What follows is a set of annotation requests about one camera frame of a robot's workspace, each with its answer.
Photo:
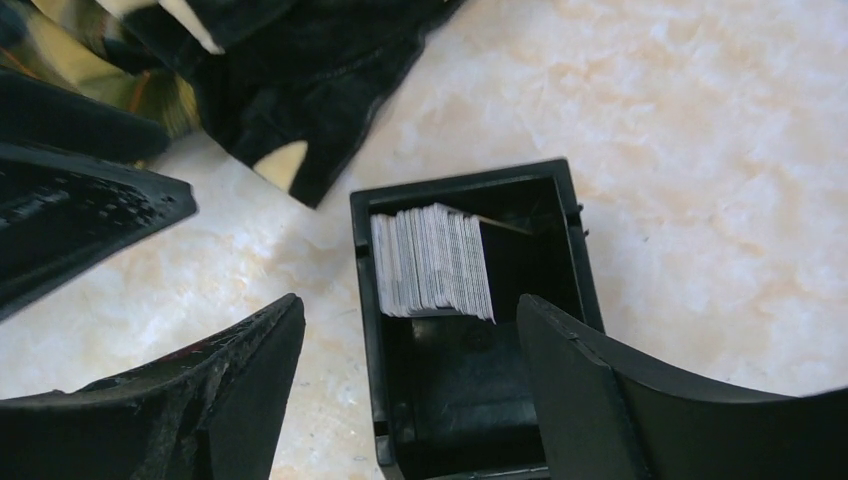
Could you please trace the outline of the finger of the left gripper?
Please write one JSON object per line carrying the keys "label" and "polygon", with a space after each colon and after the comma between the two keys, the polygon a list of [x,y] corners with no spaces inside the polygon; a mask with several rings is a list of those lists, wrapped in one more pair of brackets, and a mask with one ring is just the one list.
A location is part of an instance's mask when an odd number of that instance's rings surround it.
{"label": "finger of the left gripper", "polygon": [[36,80],[1,71],[1,141],[133,163],[165,152],[158,123]]}

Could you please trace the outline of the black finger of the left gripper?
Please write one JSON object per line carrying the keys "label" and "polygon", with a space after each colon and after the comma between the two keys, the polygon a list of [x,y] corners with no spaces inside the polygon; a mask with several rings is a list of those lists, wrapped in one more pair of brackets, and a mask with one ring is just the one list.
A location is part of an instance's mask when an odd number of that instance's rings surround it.
{"label": "black finger of the left gripper", "polygon": [[2,318],[196,211],[186,182],[80,154],[2,144]]}

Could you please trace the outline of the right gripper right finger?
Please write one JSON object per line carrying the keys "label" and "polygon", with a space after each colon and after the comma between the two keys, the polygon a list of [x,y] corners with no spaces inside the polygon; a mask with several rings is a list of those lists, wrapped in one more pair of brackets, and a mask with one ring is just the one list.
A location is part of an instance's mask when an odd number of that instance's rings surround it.
{"label": "right gripper right finger", "polygon": [[554,479],[843,479],[847,392],[778,395],[636,350],[544,299],[517,323]]}

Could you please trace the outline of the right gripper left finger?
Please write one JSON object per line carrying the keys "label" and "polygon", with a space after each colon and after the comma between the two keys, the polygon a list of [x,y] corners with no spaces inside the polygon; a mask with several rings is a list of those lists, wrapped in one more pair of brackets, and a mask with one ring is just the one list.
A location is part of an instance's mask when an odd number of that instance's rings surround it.
{"label": "right gripper left finger", "polygon": [[301,353],[288,294],[210,337],[80,390],[1,404],[5,479],[266,479]]}

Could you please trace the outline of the black card box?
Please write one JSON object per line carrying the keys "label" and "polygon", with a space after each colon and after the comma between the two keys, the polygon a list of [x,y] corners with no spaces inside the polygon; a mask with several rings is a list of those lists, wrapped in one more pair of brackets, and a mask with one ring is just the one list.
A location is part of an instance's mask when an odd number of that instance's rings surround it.
{"label": "black card box", "polygon": [[[398,319],[378,304],[370,219],[441,203],[491,220],[497,319]],[[516,324],[534,294],[603,328],[564,158],[354,192],[350,197],[376,458],[388,479],[545,479]]]}

